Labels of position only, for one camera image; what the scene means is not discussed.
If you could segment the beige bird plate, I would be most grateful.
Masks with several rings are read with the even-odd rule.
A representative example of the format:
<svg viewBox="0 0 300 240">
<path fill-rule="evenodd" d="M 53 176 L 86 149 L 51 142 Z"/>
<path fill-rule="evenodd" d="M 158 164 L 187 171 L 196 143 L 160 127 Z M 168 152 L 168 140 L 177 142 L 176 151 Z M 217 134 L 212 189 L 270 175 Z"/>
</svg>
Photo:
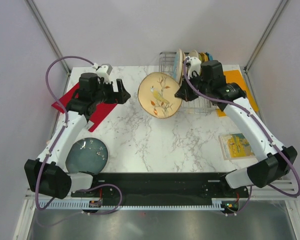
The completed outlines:
<svg viewBox="0 0 300 240">
<path fill-rule="evenodd" d="M 179 85 L 182 85 L 183 78 L 184 78 L 184 61 L 186 60 L 186 54 L 182 51 L 182 61 L 181 61 L 181 67 L 180 67 L 180 80 Z"/>
<path fill-rule="evenodd" d="M 138 87 L 138 101 L 141 107 L 158 119 L 172 117 L 180 108 L 182 99 L 175 97 L 180 85 L 162 72 L 148 74 Z"/>
</svg>

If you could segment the blue and cream plate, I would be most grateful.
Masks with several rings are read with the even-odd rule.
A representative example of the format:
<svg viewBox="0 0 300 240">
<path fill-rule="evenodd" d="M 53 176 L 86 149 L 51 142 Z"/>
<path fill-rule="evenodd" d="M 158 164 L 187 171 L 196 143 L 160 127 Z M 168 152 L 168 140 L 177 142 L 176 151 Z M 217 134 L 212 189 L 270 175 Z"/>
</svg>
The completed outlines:
<svg viewBox="0 0 300 240">
<path fill-rule="evenodd" d="M 181 49 L 177 50 L 174 64 L 173 64 L 173 78 L 179 83 L 182 74 L 182 66 L 183 66 L 183 51 Z"/>
</svg>

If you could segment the dark blue blossom plate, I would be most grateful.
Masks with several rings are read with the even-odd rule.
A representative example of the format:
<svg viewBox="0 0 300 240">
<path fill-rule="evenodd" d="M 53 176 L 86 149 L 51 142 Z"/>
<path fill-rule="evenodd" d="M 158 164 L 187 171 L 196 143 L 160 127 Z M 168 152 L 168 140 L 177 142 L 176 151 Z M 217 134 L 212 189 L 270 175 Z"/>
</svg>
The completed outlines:
<svg viewBox="0 0 300 240">
<path fill-rule="evenodd" d="M 107 164 L 108 149 L 99 139 L 86 137 L 76 141 L 65 161 L 66 169 L 71 174 L 99 174 Z"/>
</svg>

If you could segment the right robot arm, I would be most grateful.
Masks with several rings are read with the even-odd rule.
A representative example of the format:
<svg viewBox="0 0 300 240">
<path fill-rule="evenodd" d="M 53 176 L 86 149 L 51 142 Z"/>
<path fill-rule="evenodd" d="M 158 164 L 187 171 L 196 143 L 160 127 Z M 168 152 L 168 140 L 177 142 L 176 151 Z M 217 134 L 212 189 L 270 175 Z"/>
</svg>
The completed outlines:
<svg viewBox="0 0 300 240">
<path fill-rule="evenodd" d="M 263 188 L 291 171 L 298 155 L 296 149 L 284 146 L 267 129 L 245 91 L 237 83 L 226 81 L 219 61 L 201 62 L 197 57 L 187 57 L 183 70 L 182 84 L 175 97 L 186 102 L 203 97 L 216 104 L 239 128 L 257 159 L 257 163 L 225 175 L 219 184 L 223 196 L 230 197 L 243 186 Z"/>
</svg>

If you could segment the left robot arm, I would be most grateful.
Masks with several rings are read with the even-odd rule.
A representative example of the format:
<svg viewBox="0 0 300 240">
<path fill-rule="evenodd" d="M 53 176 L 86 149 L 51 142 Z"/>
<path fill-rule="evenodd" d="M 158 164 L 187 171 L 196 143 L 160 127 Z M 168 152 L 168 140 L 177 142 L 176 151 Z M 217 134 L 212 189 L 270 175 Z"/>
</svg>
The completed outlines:
<svg viewBox="0 0 300 240">
<path fill-rule="evenodd" d="M 116 80 L 117 91 L 114 90 L 111 72 L 112 66 L 103 64 L 80 75 L 78 88 L 65 105 L 63 122 L 41 154 L 35 160 L 26 161 L 25 174 L 36 196 L 63 199 L 79 190 L 89 197 L 99 193 L 100 185 L 93 180 L 92 171 L 67 173 L 66 159 L 79 133 L 91 123 L 97 105 L 123 105 L 131 97 L 121 79 Z"/>
</svg>

